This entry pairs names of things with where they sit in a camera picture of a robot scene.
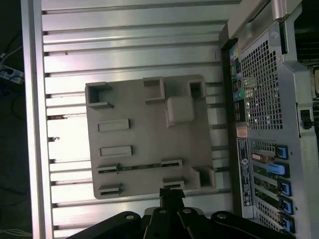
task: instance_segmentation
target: metal panel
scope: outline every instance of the metal panel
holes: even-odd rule
[[[225,7],[224,5],[207,5],[115,11],[69,12],[43,15],[42,21],[43,31],[152,24],[194,24],[212,21],[226,23],[234,10],[234,7],[235,5],[233,4],[228,7]]]
[[[202,75],[213,83],[206,86],[212,95],[207,102],[223,103],[216,36],[238,2],[23,1],[35,238],[67,237],[118,212],[143,214],[145,208],[159,205],[158,195],[94,198],[85,84]],[[228,165],[225,109],[209,109],[208,115],[212,157]],[[207,215],[231,211],[229,174],[216,175],[215,190],[186,192],[185,204]]]
[[[239,3],[235,0],[42,0],[42,10],[65,10],[79,8],[96,8],[96,7],[120,7],[120,6],[142,6],[142,5],[163,5],[163,4],[232,4]]]
[[[217,45],[154,47],[152,49],[127,49],[126,51],[85,52],[44,57],[46,73],[129,68],[174,64],[198,64],[220,61]]]
[[[303,129],[300,117],[300,110],[309,110],[312,114],[311,77],[308,69],[297,62],[294,39],[294,20],[300,13],[301,8],[297,8],[285,21],[288,54],[283,55],[281,45],[270,38],[269,32],[276,29],[272,26],[240,54],[240,61],[246,82],[250,152],[273,157],[274,144],[288,147],[289,158],[276,161],[289,164],[290,178],[287,180],[293,191],[296,237],[317,238],[318,228],[313,223],[318,221],[315,203],[319,180],[317,140],[313,128]],[[252,165],[266,166],[256,161],[252,161]],[[272,185],[277,184],[272,179],[264,179]],[[277,197],[264,188],[253,187],[272,198]]]

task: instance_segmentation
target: metal handle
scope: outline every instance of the metal handle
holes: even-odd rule
[[[238,31],[254,19],[269,2],[270,0],[242,0],[228,20],[229,38],[235,38]]]

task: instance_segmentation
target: blue latch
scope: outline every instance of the blue latch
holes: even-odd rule
[[[267,163],[266,164],[267,173],[274,173],[277,175],[285,175],[286,169],[283,165],[276,163]]]
[[[288,159],[288,147],[285,145],[276,145],[275,146],[276,158]]]
[[[288,215],[294,214],[293,211],[293,201],[291,201],[289,198],[283,197],[278,195],[279,199],[279,209]]]
[[[286,218],[283,218],[283,222],[284,222],[284,229],[286,231],[290,232],[290,230],[291,230],[290,221],[287,220]]]

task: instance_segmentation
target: screw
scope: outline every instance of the screw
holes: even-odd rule
[[[191,209],[185,208],[185,209],[183,210],[183,212],[184,212],[184,213],[191,213]]]
[[[222,214],[222,213],[221,213],[221,214],[218,214],[217,217],[218,217],[219,219],[226,219],[227,216],[226,216],[225,214]]]

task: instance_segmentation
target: label sticker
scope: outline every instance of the label sticker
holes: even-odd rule
[[[237,138],[247,138],[247,127],[246,126],[241,126],[237,127]]]
[[[234,58],[237,59],[238,58],[238,49],[234,50]]]
[[[242,190],[242,200],[244,207],[252,206],[252,193],[250,187],[250,166],[249,166],[249,155],[247,147],[247,139],[237,139],[238,145],[238,160],[240,167],[240,177],[241,177],[241,190]]]

